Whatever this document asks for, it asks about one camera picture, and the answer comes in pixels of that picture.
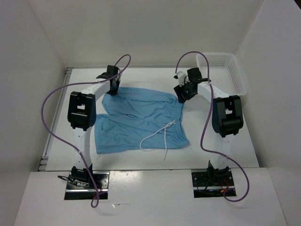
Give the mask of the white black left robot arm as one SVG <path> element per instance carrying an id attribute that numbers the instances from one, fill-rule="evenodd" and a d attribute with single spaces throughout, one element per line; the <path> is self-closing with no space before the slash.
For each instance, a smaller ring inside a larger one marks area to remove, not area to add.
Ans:
<path id="1" fill-rule="evenodd" d="M 104 94 L 116 95 L 120 84 L 120 69 L 107 66 L 106 72 L 97 76 L 96 83 L 81 92 L 70 94 L 67 120 L 74 134 L 74 146 L 79 153 L 69 180 L 83 188 L 94 187 L 94 176 L 90 157 L 90 135 L 96 122 L 96 101 Z"/>

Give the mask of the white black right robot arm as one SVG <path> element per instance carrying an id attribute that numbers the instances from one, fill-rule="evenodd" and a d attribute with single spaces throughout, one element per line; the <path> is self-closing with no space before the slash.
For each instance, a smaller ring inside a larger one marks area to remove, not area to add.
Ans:
<path id="1" fill-rule="evenodd" d="M 200 70 L 191 68 L 187 72 L 176 72 L 174 78 L 178 85 L 174 91 L 180 103 L 201 95 L 210 103 L 209 116 L 201 135 L 201 149 L 208 153 L 216 154 L 216 158 L 208 162 L 206 179 L 211 185 L 217 185 L 226 180 L 230 175 L 229 158 L 231 142 L 234 136 L 244 125 L 241 99 L 237 95 L 230 95 L 221 91 L 208 78 L 203 78 Z M 214 132 L 219 136 L 216 150 L 204 147 L 205 132 L 211 123 Z"/>

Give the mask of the light blue shorts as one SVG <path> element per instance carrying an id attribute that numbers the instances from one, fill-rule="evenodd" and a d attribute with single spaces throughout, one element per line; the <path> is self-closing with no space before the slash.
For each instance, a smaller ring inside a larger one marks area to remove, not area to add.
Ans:
<path id="1" fill-rule="evenodd" d="M 115 96 L 105 94 L 102 106 L 105 113 L 94 126 L 97 154 L 182 149 L 190 143 L 182 126 L 184 105 L 173 94 L 121 87 Z"/>

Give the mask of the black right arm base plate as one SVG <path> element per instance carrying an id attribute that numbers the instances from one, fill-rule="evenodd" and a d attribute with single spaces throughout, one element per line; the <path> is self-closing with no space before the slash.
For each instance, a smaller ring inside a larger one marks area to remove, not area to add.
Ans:
<path id="1" fill-rule="evenodd" d="M 214 173 L 209 169 L 191 171 L 194 198 L 235 197 L 235 185 L 230 169 L 216 170 Z"/>

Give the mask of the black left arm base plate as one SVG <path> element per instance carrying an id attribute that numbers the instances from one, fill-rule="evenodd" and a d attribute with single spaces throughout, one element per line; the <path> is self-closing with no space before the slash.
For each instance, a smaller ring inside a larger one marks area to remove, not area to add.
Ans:
<path id="1" fill-rule="evenodd" d="M 100 193 L 100 200 L 107 200 L 110 172 L 94 171 L 93 177 Z M 92 182 L 89 184 L 71 179 L 71 173 L 69 173 L 68 177 L 58 176 L 58 178 L 67 182 L 64 200 L 92 200 L 96 196 L 96 190 Z"/>

